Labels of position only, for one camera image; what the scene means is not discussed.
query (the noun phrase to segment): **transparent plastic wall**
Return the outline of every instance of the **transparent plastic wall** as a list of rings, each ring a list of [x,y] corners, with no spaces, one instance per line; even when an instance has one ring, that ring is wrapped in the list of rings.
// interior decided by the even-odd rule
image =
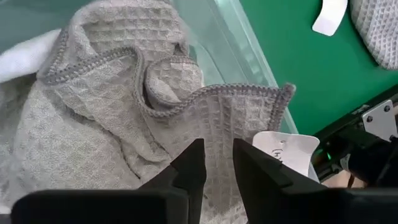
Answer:
[[[238,0],[173,0],[187,25],[191,56],[206,85],[257,83],[278,86]],[[286,110],[282,130],[297,133]]]

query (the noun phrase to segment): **gray fabric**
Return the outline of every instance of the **gray fabric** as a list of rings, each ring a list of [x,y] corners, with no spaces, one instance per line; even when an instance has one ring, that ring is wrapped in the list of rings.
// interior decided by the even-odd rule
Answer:
[[[201,88],[181,26],[167,1],[102,0],[80,9],[37,74],[13,140],[1,145],[11,154],[3,202],[40,189],[136,189],[204,138],[201,223],[246,223],[233,139],[278,130],[295,88]]]
[[[398,69],[398,1],[351,0],[351,17],[376,62]]]

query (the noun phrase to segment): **white tag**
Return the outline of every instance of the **white tag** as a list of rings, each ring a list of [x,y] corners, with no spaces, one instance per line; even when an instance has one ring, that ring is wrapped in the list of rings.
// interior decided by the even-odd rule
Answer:
[[[348,0],[323,0],[321,13],[312,25],[315,32],[331,36],[343,20]]]
[[[262,131],[253,137],[252,145],[308,177],[311,156],[319,145],[319,139],[302,134]]]

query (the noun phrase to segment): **metal plate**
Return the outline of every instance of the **metal plate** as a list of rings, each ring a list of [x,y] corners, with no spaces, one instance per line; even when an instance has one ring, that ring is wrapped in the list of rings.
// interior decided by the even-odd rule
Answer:
[[[362,115],[366,132],[390,141],[391,136],[398,138],[394,106],[391,100],[373,107]]]

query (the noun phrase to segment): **gray waffle towel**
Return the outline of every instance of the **gray waffle towel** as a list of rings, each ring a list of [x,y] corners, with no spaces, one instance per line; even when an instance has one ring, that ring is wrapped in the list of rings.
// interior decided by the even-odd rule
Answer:
[[[351,17],[376,62],[398,69],[398,1],[351,0]]]
[[[201,222],[246,223],[233,139],[278,130],[294,87],[202,88],[181,27],[167,1],[101,0],[76,12],[37,81],[0,86],[2,201],[40,189],[136,189],[204,138]]]

